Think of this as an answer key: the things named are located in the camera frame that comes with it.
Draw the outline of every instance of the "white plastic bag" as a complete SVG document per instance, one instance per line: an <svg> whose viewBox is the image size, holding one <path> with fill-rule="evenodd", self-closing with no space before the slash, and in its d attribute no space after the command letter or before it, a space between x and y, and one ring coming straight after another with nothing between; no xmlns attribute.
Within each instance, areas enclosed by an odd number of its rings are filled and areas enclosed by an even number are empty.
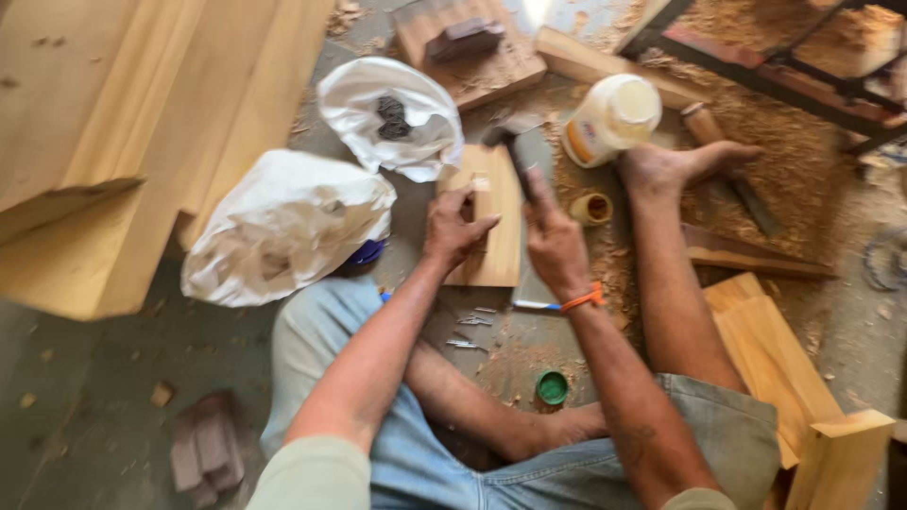
<svg viewBox="0 0 907 510"><path fill-rule="evenodd" d="M185 296L263 305L331 273L389 234L384 177L307 152L266 152L220 203L182 266Z"/></svg>
<svg viewBox="0 0 907 510"><path fill-rule="evenodd" d="M343 64L318 84L318 110L366 170L379 166L415 182L435 181L445 165L463 162L463 127L454 100L435 80L396 60L370 56ZM378 136L385 121L377 100L389 95L402 103L405 138Z"/></svg>

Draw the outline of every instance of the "tattoo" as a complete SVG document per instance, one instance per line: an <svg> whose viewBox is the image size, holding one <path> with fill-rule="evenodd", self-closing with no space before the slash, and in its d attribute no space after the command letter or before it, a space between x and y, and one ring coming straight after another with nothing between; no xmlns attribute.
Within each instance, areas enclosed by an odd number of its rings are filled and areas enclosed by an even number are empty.
<svg viewBox="0 0 907 510"><path fill-rule="evenodd" d="M627 467L638 466L646 450L646 444L655 437L652 427L627 427L615 430L615 444L623 454L620 461Z"/></svg>

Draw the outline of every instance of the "foot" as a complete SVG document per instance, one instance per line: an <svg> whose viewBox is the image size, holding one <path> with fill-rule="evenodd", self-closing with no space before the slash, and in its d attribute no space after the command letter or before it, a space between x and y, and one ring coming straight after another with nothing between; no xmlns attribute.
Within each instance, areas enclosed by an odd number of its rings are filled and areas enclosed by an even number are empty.
<svg viewBox="0 0 907 510"><path fill-rule="evenodd" d="M669 151L650 143L624 152L618 173L633 201L679 200L687 184L740 164L753 162L763 150L736 142L715 142L695 151Z"/></svg>
<svg viewBox="0 0 907 510"><path fill-rule="evenodd" d="M576 445L583 441L610 435L601 404L596 402L583 407L562 409L550 415L524 413L527 428L514 441L509 451L499 452L511 462L520 462L561 446Z"/></svg>

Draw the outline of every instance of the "blue jeans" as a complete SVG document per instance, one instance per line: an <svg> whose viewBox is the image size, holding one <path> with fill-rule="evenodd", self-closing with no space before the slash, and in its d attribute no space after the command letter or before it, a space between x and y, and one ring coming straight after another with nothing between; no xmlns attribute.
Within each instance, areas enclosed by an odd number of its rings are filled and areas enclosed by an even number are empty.
<svg viewBox="0 0 907 510"><path fill-rule="evenodd" d="M382 304L369 277L328 278L301 290L280 311L274 396L261 438L268 458L327 366ZM659 374L658 381L737 508L761 509L779 466L775 408L692 378ZM642 508L610 439L478 473L437 440L406 384L375 438L371 462L373 508Z"/></svg>

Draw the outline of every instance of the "green bottle cap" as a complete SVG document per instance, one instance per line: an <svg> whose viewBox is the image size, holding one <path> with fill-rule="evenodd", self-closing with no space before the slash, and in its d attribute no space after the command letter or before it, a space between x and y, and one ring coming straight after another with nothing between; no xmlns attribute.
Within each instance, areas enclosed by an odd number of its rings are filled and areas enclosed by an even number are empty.
<svg viewBox="0 0 907 510"><path fill-rule="evenodd" d="M541 398L541 401L549 406L562 404L567 398L570 387L567 385L567 378L561 372L556 370L546 370L539 376L539 381L535 383L535 392Z"/></svg>

